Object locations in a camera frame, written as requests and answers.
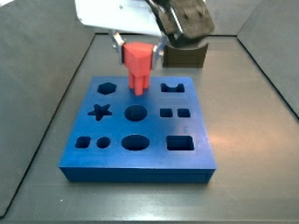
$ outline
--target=gray wall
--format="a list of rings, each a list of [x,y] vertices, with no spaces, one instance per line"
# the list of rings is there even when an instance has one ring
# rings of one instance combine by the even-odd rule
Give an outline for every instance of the gray wall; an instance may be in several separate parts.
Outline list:
[[[92,39],[73,0],[18,0],[0,8],[0,216]]]
[[[262,0],[237,38],[299,116],[297,11],[297,0]]]
[[[236,36],[260,0],[206,0],[205,2],[214,23],[212,34]]]

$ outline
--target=circular hole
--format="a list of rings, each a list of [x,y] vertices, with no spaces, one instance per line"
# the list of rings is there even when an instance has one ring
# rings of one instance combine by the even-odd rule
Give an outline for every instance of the circular hole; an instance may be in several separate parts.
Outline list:
[[[142,106],[134,105],[125,109],[125,119],[130,122],[140,122],[145,119],[146,110]]]
[[[124,137],[121,145],[129,151],[141,151],[148,147],[149,140],[145,136],[132,135]]]
[[[89,147],[89,140],[90,140],[90,137],[89,136],[80,136],[77,138],[74,147],[77,149],[86,149]]]
[[[110,143],[110,141],[109,141],[108,137],[102,136],[102,137],[97,140],[97,147],[98,147],[100,149],[105,149],[105,148],[109,146],[109,143]]]

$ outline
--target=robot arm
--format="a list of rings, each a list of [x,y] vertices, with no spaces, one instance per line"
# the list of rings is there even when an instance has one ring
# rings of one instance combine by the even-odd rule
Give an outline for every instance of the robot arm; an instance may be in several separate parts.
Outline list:
[[[109,29],[118,62],[128,68],[128,86],[141,95],[166,42],[186,46],[208,35],[213,23],[202,0],[74,0],[84,25]],[[157,45],[126,44],[117,31],[160,37]]]

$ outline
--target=red block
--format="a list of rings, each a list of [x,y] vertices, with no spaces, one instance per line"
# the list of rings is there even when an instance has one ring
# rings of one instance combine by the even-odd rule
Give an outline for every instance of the red block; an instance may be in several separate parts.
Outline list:
[[[128,86],[141,95],[149,87],[153,45],[128,43],[124,45],[124,64],[128,69]]]

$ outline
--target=hole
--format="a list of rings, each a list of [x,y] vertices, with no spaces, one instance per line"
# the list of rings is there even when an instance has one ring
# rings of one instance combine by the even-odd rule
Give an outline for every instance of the hole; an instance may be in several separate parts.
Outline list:
[[[168,87],[164,83],[161,84],[162,93],[184,93],[184,86],[178,84],[177,87]]]
[[[145,119],[146,110],[142,106],[134,105],[125,109],[125,119],[130,122],[140,122]]]
[[[106,82],[97,86],[97,92],[102,95],[110,95],[116,92],[117,85],[112,84],[110,82]]]
[[[93,105],[93,110],[88,112],[89,116],[96,117],[96,121],[100,121],[102,116],[112,116],[112,113],[108,111],[109,104],[105,106],[98,106],[97,104]]]
[[[169,108],[160,108],[160,117],[173,117],[173,111]]]
[[[168,136],[165,142],[168,151],[193,151],[190,136]]]
[[[102,137],[97,140],[97,147],[98,147],[100,149],[105,149],[105,148],[109,146],[109,143],[110,143],[109,138],[105,137],[105,136],[102,136]]]
[[[129,151],[141,151],[148,147],[149,140],[145,136],[132,135],[124,137],[121,145]]]
[[[190,111],[186,108],[178,108],[177,116],[178,117],[190,117]]]
[[[89,147],[89,140],[90,140],[89,136],[80,136],[77,138],[74,147],[77,149],[86,149]]]

